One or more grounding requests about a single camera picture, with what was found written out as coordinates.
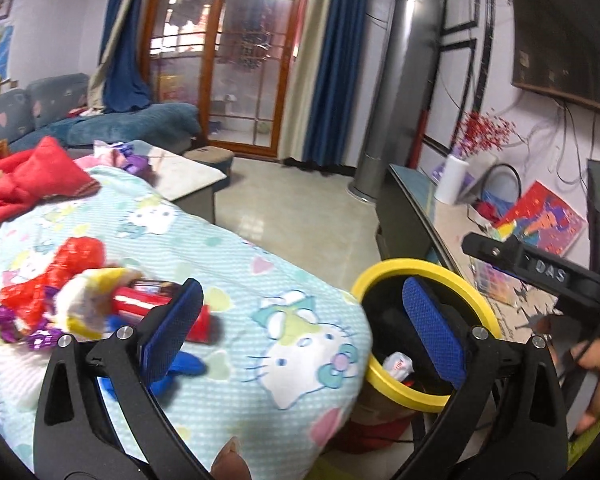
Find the person's left hand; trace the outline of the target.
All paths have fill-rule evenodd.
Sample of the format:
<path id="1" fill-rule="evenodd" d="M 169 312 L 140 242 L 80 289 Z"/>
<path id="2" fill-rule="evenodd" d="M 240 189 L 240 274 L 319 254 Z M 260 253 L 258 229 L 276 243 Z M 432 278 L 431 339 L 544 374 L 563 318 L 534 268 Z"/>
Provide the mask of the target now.
<path id="1" fill-rule="evenodd" d="M 214 480 L 251 480 L 251 472 L 239 453 L 238 437 L 231 437 L 215 457 L 210 474 Z"/>

